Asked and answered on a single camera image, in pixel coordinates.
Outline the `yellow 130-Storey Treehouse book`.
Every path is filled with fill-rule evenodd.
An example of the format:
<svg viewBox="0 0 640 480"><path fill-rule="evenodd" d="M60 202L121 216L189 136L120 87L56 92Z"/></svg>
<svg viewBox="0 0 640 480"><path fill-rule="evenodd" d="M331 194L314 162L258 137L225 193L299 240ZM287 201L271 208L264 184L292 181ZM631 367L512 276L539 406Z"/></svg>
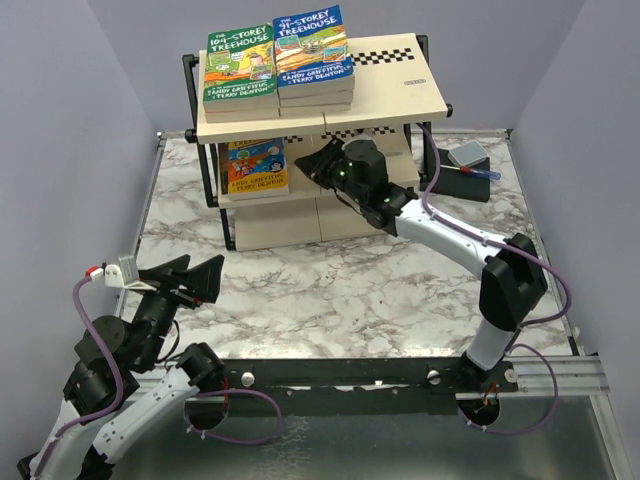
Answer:
<svg viewBox="0 0 640 480"><path fill-rule="evenodd" d="M289 193L288 163L281 137L229 142L226 160L223 179L233 200Z"/></svg>

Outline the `purple 117-Storey Treehouse book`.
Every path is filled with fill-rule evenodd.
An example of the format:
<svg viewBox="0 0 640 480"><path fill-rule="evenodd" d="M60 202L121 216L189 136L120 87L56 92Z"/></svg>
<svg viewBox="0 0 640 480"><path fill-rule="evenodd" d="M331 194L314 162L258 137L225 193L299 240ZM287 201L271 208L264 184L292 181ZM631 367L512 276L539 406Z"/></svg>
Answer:
<svg viewBox="0 0 640 480"><path fill-rule="evenodd" d="M281 117L304 117L313 115L323 115L327 113L340 113L350 111L351 103L337 103L328 105L305 105L280 107L279 113Z"/></svg>

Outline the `lilac Treehouse book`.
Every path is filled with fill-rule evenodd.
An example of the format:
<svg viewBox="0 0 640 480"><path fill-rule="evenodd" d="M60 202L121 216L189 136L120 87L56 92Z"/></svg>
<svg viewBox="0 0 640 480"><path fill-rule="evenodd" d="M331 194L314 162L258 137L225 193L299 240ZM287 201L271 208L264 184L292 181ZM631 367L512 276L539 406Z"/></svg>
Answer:
<svg viewBox="0 0 640 480"><path fill-rule="evenodd" d="M280 97L279 103L281 107L303 107L351 103L353 101L353 95L354 93L352 90L345 90L295 98Z"/></svg>

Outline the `blue 91-Storey Treehouse book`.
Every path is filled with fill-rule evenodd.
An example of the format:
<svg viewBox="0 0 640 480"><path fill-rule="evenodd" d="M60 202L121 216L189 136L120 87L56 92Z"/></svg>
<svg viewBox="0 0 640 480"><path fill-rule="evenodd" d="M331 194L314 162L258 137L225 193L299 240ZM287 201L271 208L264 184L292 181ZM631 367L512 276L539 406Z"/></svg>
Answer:
<svg viewBox="0 0 640 480"><path fill-rule="evenodd" d="M272 26L282 99L354 89L354 64L340 6L276 17Z"/></svg>

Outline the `green 104-Storey Treehouse book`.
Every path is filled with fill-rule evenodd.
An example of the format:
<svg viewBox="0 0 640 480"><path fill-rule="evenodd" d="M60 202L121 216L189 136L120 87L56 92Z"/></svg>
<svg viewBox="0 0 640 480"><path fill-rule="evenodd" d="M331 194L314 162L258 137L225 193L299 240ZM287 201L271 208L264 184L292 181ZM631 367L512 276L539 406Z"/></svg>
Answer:
<svg viewBox="0 0 640 480"><path fill-rule="evenodd" d="M269 23L213 32L204 60L202 102L208 113L276 111L274 31Z"/></svg>

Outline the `dark Three Days To See book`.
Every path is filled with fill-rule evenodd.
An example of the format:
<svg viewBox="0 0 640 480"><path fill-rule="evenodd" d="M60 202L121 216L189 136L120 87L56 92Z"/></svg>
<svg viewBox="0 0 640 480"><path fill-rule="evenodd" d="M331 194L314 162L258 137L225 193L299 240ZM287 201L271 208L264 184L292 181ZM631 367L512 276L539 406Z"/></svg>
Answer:
<svg viewBox="0 0 640 480"><path fill-rule="evenodd" d="M229 146L227 143L218 144L218 160L219 160L219 177L220 177L220 193L228 194L229 183Z"/></svg>

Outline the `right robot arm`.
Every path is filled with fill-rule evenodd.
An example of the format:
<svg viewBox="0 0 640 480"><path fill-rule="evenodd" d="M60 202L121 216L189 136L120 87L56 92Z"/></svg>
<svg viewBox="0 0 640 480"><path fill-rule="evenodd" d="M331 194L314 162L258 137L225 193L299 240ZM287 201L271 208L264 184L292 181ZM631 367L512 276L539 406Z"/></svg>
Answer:
<svg viewBox="0 0 640 480"><path fill-rule="evenodd" d="M491 384L495 367L548 289L533 241L486 232L427 206L413 188L390 180L384 154L366 136L333 138L294 164L371 227L424 245L479 280L482 320L463 354L459 378L472 391Z"/></svg>

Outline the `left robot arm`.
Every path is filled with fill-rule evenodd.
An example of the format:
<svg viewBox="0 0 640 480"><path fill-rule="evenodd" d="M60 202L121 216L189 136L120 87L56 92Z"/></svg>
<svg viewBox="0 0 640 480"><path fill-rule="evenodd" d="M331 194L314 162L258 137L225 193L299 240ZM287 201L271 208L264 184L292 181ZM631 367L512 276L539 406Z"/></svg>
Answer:
<svg viewBox="0 0 640 480"><path fill-rule="evenodd" d="M187 254L139 269L132 255L90 268L72 299L85 325L74 350L78 361L63 388L58 418L41 449L17 464L24 479L107 479L132 444L171 409L224 384L224 363L206 343L192 343L150 392L133 403L137 374L152 371L179 308L215 303L224 258L196 266ZM83 286L101 282L133 291L141 301L132 320L90 319Z"/></svg>

